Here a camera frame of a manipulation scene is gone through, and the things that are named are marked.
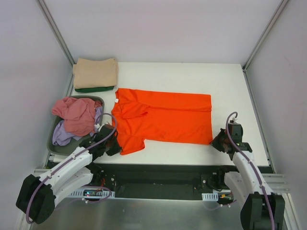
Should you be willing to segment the orange t shirt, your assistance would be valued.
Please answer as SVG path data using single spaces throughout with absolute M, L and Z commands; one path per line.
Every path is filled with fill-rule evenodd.
M 146 140 L 209 145 L 213 140 L 208 94 L 119 88 L 112 109 L 121 154 L 145 148 Z

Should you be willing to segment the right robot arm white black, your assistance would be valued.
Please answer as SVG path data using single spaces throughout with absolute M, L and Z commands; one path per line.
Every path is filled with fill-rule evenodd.
M 252 149 L 242 141 L 243 127 L 227 122 L 211 142 L 211 146 L 228 154 L 237 168 L 216 176 L 221 189 L 230 188 L 241 207 L 240 221 L 245 230 L 281 230 L 285 201 L 265 181 L 255 163 Z

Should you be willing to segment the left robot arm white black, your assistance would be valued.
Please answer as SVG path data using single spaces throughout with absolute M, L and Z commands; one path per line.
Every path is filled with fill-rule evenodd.
M 102 168 L 94 161 L 105 153 L 121 151 L 115 126 L 105 124 L 93 137 L 85 139 L 65 160 L 46 172 L 27 176 L 20 189 L 16 206 L 28 224 L 41 224 L 69 194 L 89 184 L 99 185 Z

